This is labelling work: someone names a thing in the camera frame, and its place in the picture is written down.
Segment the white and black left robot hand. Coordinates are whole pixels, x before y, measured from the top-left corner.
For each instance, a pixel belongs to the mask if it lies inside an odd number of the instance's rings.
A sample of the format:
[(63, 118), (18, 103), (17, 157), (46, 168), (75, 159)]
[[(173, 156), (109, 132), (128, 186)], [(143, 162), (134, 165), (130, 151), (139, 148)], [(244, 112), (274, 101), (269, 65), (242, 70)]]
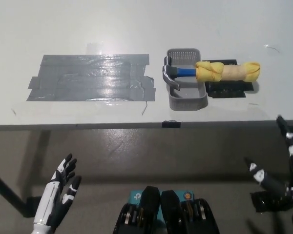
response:
[(33, 222), (34, 234), (53, 234), (67, 215), (81, 184), (77, 159), (68, 154), (56, 168), (41, 196)]

